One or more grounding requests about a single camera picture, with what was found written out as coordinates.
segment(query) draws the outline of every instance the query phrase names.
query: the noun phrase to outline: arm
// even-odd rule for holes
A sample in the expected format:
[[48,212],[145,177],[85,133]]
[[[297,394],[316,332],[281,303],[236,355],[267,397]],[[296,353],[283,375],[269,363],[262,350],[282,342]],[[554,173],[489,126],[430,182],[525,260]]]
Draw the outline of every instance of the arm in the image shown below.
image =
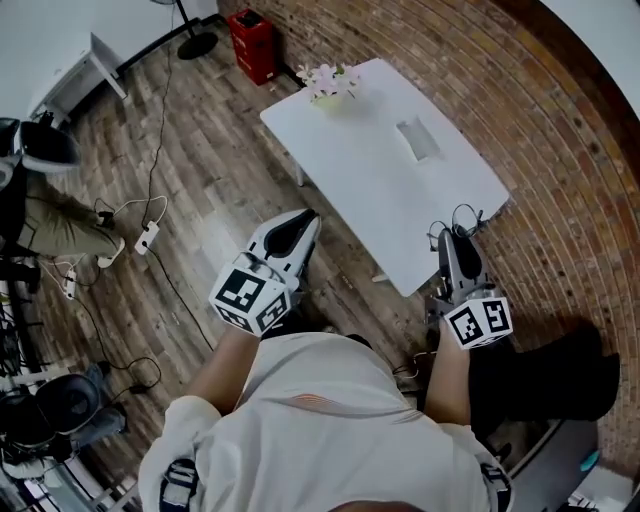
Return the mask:
[[211,403],[222,416],[233,412],[249,376],[260,340],[229,327],[209,361],[198,371],[185,395]]
[[469,351],[462,350],[440,321],[440,346],[427,388],[424,413],[436,423],[471,423]]

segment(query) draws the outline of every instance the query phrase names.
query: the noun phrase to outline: person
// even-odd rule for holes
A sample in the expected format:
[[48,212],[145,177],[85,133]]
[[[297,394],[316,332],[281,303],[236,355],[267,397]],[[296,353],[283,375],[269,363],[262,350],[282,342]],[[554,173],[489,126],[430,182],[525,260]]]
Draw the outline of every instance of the person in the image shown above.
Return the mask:
[[[124,249],[124,239],[104,229],[108,215],[101,218],[57,191],[44,174],[22,166],[12,149],[19,126],[16,120],[0,118],[0,254],[17,244],[18,250],[50,257],[91,254],[101,268],[109,267]],[[48,130],[52,140],[67,137]]]
[[122,404],[111,404],[106,395],[105,378],[111,371],[107,361],[92,363],[84,376],[88,378],[100,393],[101,407],[93,417],[77,430],[67,435],[57,435],[46,447],[40,450],[39,456],[25,457],[26,450],[15,451],[9,446],[3,449],[2,469],[17,480],[45,477],[58,486],[57,478],[50,470],[64,463],[72,453],[90,446],[100,439],[126,432],[127,415]]
[[23,172],[25,218],[17,244],[50,257],[91,254],[98,257],[100,268],[111,266],[125,247],[124,238],[104,229],[98,213],[60,193],[44,174]]
[[443,323],[424,412],[358,341],[231,327],[139,470],[146,512],[506,511],[471,432],[469,353]]

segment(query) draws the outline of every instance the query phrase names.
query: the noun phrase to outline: black fan stand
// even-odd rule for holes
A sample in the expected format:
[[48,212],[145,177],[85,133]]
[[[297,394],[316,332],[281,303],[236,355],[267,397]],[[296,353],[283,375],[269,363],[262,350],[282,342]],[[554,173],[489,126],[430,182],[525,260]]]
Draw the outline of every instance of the black fan stand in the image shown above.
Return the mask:
[[212,32],[196,34],[189,24],[189,18],[187,18],[187,13],[184,11],[182,0],[176,1],[190,36],[189,39],[182,43],[180,48],[178,48],[178,57],[181,60],[191,60],[206,55],[213,50],[213,47],[218,43],[218,36]]

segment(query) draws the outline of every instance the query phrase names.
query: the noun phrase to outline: table leg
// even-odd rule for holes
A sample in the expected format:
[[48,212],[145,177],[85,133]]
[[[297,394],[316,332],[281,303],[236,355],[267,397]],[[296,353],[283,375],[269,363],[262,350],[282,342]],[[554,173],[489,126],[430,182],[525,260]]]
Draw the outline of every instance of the table leg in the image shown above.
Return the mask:
[[299,187],[303,187],[304,186],[304,171],[302,170],[302,167],[300,167],[298,162],[294,162],[294,165],[296,166],[296,182],[298,183]]
[[127,97],[127,93],[124,92],[124,89],[120,87],[120,84],[116,82],[115,78],[111,76],[109,70],[105,67],[102,61],[98,57],[96,57],[94,53],[92,53],[89,58],[91,59],[91,62],[93,62],[94,66],[98,68],[98,71],[100,71],[104,79],[109,82],[109,85],[111,87],[113,87],[113,90],[116,91],[118,96],[120,96],[121,99],[125,99]]
[[116,71],[116,68],[114,68],[111,65],[111,62],[109,62],[109,59],[100,59],[100,62],[102,62],[102,64],[104,65],[105,68],[107,68],[107,71],[109,72],[109,74],[115,78],[116,80],[118,78],[120,78],[120,75],[118,74],[118,72]]
[[378,274],[377,276],[373,276],[371,280],[374,283],[383,283],[384,281],[389,280],[389,276],[387,274]]

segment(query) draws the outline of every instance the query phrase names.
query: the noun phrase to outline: white shirt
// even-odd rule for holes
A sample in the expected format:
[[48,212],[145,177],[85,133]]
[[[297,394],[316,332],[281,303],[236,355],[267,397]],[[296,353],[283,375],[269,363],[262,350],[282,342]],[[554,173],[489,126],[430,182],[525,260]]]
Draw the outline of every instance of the white shirt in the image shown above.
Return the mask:
[[412,409],[387,365],[342,336],[263,341],[235,412],[175,400],[140,467],[145,511],[157,511],[169,465],[193,457],[202,486],[191,510],[328,512],[352,501],[400,501],[425,512],[487,512],[468,427]]

